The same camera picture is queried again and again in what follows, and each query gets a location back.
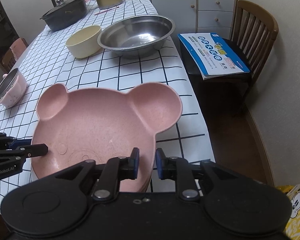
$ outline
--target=lid knob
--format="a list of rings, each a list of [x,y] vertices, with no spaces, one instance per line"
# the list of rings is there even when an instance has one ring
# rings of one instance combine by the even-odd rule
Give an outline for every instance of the lid knob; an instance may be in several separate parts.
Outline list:
[[[60,4],[64,3],[64,2],[65,2],[65,0],[57,0],[57,4],[58,5],[60,5]]]

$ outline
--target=cream ceramic bowl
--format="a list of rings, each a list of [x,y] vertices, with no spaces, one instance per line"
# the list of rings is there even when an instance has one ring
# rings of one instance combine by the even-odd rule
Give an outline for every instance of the cream ceramic bowl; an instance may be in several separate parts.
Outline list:
[[[101,27],[99,25],[89,26],[74,33],[66,41],[66,46],[76,58],[89,57],[101,48],[97,41],[100,33]]]

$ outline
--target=black pot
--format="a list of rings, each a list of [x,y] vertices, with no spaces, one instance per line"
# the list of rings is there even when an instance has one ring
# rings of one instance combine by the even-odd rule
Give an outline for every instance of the black pot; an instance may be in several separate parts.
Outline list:
[[[87,5],[85,0],[57,0],[58,5],[45,13],[40,19],[43,19],[52,31],[60,31],[87,14]]]

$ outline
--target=yellow bag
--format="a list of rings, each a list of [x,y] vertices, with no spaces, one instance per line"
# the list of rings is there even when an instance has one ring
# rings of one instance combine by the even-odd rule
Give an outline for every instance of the yellow bag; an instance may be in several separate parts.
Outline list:
[[[277,188],[282,190],[283,192],[287,192],[288,186],[277,187]],[[300,239],[300,184],[293,187],[293,189],[287,193],[287,197],[291,201],[292,213],[287,223],[285,233],[292,240],[299,240]]]

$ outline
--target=cabinet drawer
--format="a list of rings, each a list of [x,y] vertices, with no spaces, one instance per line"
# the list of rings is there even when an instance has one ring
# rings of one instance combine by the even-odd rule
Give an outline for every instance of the cabinet drawer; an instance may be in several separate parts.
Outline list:
[[[233,12],[234,0],[198,0],[198,10]]]
[[[231,27],[232,12],[198,11],[198,27]]]
[[[198,33],[216,33],[221,38],[229,39],[231,28],[205,27],[198,28]]]

